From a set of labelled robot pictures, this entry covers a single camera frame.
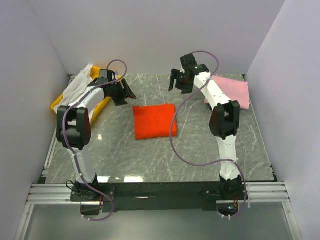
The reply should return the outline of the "orange t shirt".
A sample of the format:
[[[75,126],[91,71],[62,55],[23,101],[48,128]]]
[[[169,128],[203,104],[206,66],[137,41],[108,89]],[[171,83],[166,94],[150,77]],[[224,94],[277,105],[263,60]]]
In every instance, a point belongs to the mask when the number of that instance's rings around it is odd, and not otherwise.
[[[133,106],[134,133],[136,140],[168,138],[173,117],[174,104]]]

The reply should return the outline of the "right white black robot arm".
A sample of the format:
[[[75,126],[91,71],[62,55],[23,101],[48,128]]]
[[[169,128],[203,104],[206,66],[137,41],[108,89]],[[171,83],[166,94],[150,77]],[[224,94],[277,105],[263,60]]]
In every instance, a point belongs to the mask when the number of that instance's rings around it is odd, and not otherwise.
[[[238,167],[236,135],[240,126],[240,104],[231,100],[214,80],[205,64],[198,64],[194,54],[180,58],[181,69],[172,69],[169,91],[177,88],[190,98],[202,93],[212,108],[209,129],[216,138],[220,165],[219,195],[230,200],[243,192],[243,173]]]

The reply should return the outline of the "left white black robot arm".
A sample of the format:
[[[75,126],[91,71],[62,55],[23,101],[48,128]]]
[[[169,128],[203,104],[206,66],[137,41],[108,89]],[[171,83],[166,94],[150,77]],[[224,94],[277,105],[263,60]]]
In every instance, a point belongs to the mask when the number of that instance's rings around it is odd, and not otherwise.
[[[135,99],[136,96],[123,76],[118,77],[110,69],[100,69],[98,77],[71,93],[56,109],[56,139],[69,153],[76,172],[72,190],[88,201],[107,197],[100,189],[87,148],[95,111],[106,98],[122,106],[127,104],[127,98]]]

